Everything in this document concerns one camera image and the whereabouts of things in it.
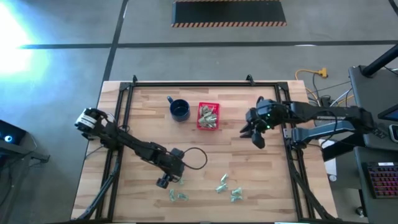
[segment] monitor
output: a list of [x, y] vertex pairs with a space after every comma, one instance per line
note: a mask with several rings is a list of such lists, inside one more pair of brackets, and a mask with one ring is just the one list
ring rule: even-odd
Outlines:
[[398, 105], [395, 105], [377, 115], [379, 119], [398, 121]]

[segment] desk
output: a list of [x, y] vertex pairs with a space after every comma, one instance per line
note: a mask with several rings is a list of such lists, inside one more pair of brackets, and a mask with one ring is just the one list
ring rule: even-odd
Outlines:
[[351, 67], [349, 78], [357, 106], [372, 113], [377, 128], [387, 136], [380, 138], [373, 133], [352, 134], [340, 142], [324, 148], [325, 160], [352, 151], [352, 145], [398, 151], [398, 144], [391, 141], [388, 130], [391, 124], [398, 124], [398, 122], [377, 117], [379, 113], [398, 103], [398, 95], [396, 94], [398, 76], [386, 69], [380, 69], [375, 73], [374, 78], [366, 78], [362, 75], [359, 67]]
[[374, 134], [364, 134], [364, 143], [367, 147], [398, 151], [398, 144], [390, 140], [388, 132], [388, 127], [398, 122], [377, 118], [379, 113], [398, 104], [398, 76], [386, 69], [380, 69], [374, 75], [374, 78], [366, 78], [359, 67], [349, 69], [356, 104], [371, 112], [377, 127], [388, 134], [384, 139]]
[[373, 198], [371, 190], [368, 187], [368, 180], [365, 178], [361, 164], [364, 162], [398, 161], [398, 153], [382, 149], [371, 149], [367, 147], [355, 147], [354, 153], [358, 166], [359, 177], [361, 178], [363, 200], [369, 223], [397, 223], [396, 212], [398, 208], [398, 200]]
[[[98, 109], [114, 113], [120, 82], [104, 82]], [[307, 101], [303, 81], [288, 81], [290, 97]], [[169, 102], [183, 98], [191, 106], [191, 117], [184, 123], [171, 119]], [[270, 87], [134, 87], [128, 125], [129, 134], [142, 141], [153, 141], [185, 150], [192, 146], [208, 154], [202, 170], [185, 169], [185, 184], [170, 183], [167, 190], [155, 185], [162, 171], [141, 161], [125, 147], [116, 196], [114, 222], [273, 222], [295, 221], [292, 188], [280, 128], [264, 135], [266, 148], [256, 148], [250, 139], [240, 139], [245, 114], [259, 96], [275, 99]], [[220, 129], [196, 128], [201, 101], [220, 103]], [[312, 127], [313, 123], [302, 126]], [[99, 142], [89, 143], [87, 153]], [[72, 218], [81, 215], [98, 193], [106, 150], [92, 154], [84, 163]], [[320, 203], [336, 217], [328, 177], [318, 147], [304, 150], [308, 181]], [[191, 166], [203, 164], [203, 156], [192, 152], [184, 157]], [[221, 177], [229, 174], [230, 189], [243, 188], [243, 201], [231, 203], [230, 193], [217, 194]], [[187, 202], [169, 200], [169, 189], [187, 194]], [[303, 195], [301, 202], [305, 205]]]

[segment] white cable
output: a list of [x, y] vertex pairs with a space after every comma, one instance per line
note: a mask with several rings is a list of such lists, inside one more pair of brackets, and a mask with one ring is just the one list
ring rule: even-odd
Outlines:
[[337, 100], [335, 100], [334, 102], [331, 103], [330, 106], [333, 106], [338, 100], [340, 100], [341, 97], [345, 96], [345, 94], [347, 94], [349, 91], [350, 91], [350, 90], [347, 90], [345, 93], [343, 93], [341, 96], [339, 96], [339, 97], [337, 98]]
[[311, 99], [308, 99], [308, 100], [311, 101], [311, 102], [313, 102], [313, 103], [316, 103], [317, 106], [319, 106], [318, 101], [316, 101], [316, 100], [311, 100]]
[[113, 119], [114, 122], [116, 121], [116, 119], [114, 118], [113, 114], [107, 113], [107, 115], [109, 115], [110, 117], [112, 117], [112, 119]]
[[33, 149], [33, 151], [34, 151], [37, 149], [37, 144], [36, 144], [35, 138], [33, 138], [33, 135], [31, 135], [31, 134], [29, 134], [29, 135], [30, 135], [30, 138], [33, 140], [33, 143], [35, 144], [35, 149]]

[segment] black cable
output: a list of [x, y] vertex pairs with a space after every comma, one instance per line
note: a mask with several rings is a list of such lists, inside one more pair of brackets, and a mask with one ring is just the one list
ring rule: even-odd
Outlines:
[[386, 68], [388, 71], [390, 71], [390, 72], [392, 72], [392, 73], [394, 73], [394, 74], [398, 75], [398, 73], [394, 72], [394, 71], [393, 71], [393, 70], [391, 70], [390, 68], [387, 68], [386, 66], [384, 66], [384, 68]]
[[186, 167], [188, 167], [188, 168], [190, 168], [190, 169], [193, 169], [193, 170], [200, 170], [200, 169], [204, 168], [204, 166], [207, 164], [207, 160], [208, 160], [208, 159], [207, 159], [207, 154], [204, 152], [203, 149], [200, 149], [200, 148], [198, 148], [198, 147], [191, 147], [191, 148], [185, 150], [182, 154], [184, 155], [185, 153], [187, 153], [189, 150], [192, 150], [192, 149], [197, 149], [197, 150], [201, 151], [201, 152], [203, 153], [203, 155], [205, 155], [205, 158], [206, 158], [205, 163], [204, 163], [201, 167], [198, 167], [198, 168], [189, 166], [188, 164], [184, 163], [183, 161], [182, 161], [182, 163], [183, 163]]
[[347, 82], [343, 82], [343, 83], [340, 83], [340, 84], [337, 84], [337, 85], [329, 86], [329, 87], [320, 89], [320, 90], [318, 90], [317, 92], [320, 92], [320, 91], [323, 91], [323, 90], [328, 90], [328, 89], [330, 89], [330, 88], [334, 88], [334, 87], [336, 87], [336, 86], [344, 85], [344, 84], [350, 83], [350, 82], [351, 82], [351, 81], [347, 81]]
[[126, 128], [125, 128], [125, 130], [123, 130], [123, 131], [128, 133], [128, 132], [130, 131], [130, 126], [128, 126], [128, 125], [120, 125], [118, 128], [119, 128], [119, 129], [122, 129], [122, 128], [124, 128], [124, 127], [126, 127]]
[[346, 107], [348, 107], [348, 104], [347, 104], [347, 101], [348, 101], [348, 93], [352, 90], [353, 88], [351, 87], [349, 90], [348, 90], [348, 92], [347, 92], [347, 94], [346, 94]]
[[182, 177], [178, 178], [178, 180], [172, 180], [173, 183], [178, 183]]
[[318, 88], [317, 88], [317, 86], [316, 86], [316, 84], [315, 84], [315, 73], [312, 75], [312, 85], [313, 85], [313, 87], [314, 87], [314, 89], [315, 89], [315, 92], [317, 93], [317, 97], [318, 97], [318, 100], [321, 100], [321, 98], [319, 97], [319, 91], [318, 91]]
[[25, 158], [26, 156], [28, 156], [30, 153], [33, 153], [33, 151], [34, 151], [34, 150], [32, 150], [32, 151], [30, 151], [30, 152], [28, 152], [28, 153], [25, 153], [25, 154], [21, 155], [19, 158], [17, 158], [17, 159], [15, 159], [14, 161], [12, 161], [8, 166], [4, 166], [2, 169], [0, 169], [0, 172], [2, 172], [4, 169], [7, 169], [7, 168], [11, 167], [13, 164], [15, 164], [16, 162], [18, 162], [19, 160], [21, 160], [21, 159]]
[[[331, 113], [331, 114], [335, 117], [335, 128], [334, 128], [333, 132], [336, 132], [336, 129], [337, 129], [337, 116], [336, 116], [336, 114], [334, 114], [332, 111], [328, 111], [328, 112]], [[331, 137], [333, 137], [334, 135], [335, 135], [335, 134], [331, 134], [327, 139], [325, 139], [325, 140], [321, 143], [321, 145], [320, 145], [321, 149], [322, 149], [323, 144], [326, 143], [327, 141], [329, 141], [329, 140], [331, 139]]]
[[312, 100], [312, 101], [316, 101], [314, 98], [311, 98], [311, 97], [307, 97], [309, 100]]
[[31, 167], [33, 167], [33, 166], [36, 166], [36, 165], [39, 165], [39, 164], [41, 164], [41, 163], [42, 163], [42, 161], [36, 162], [36, 163], [30, 165], [29, 168], [31, 168]]
[[256, 104], [258, 104], [260, 101], [263, 101], [263, 100], [264, 100], [264, 97], [260, 96], [260, 97], [257, 99]]
[[85, 159], [87, 159], [88, 156], [90, 156], [92, 153], [94, 153], [94, 152], [96, 152], [96, 151], [98, 151], [98, 150], [100, 150], [100, 149], [102, 149], [102, 148], [104, 148], [104, 146], [100, 146], [100, 147], [96, 148], [94, 151], [92, 151], [92, 152], [90, 152], [89, 154], [87, 154], [86, 157], [85, 157]]

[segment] bright light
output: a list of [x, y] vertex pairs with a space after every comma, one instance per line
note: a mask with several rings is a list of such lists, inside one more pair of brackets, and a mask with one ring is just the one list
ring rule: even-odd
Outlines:
[[12, 141], [12, 137], [11, 136], [6, 136], [6, 137], [4, 137], [4, 140], [6, 142], [11, 142]]
[[19, 72], [29, 70], [32, 58], [31, 50], [17, 48], [31, 41], [3, 2], [0, 2], [0, 33], [0, 79], [16, 78]]

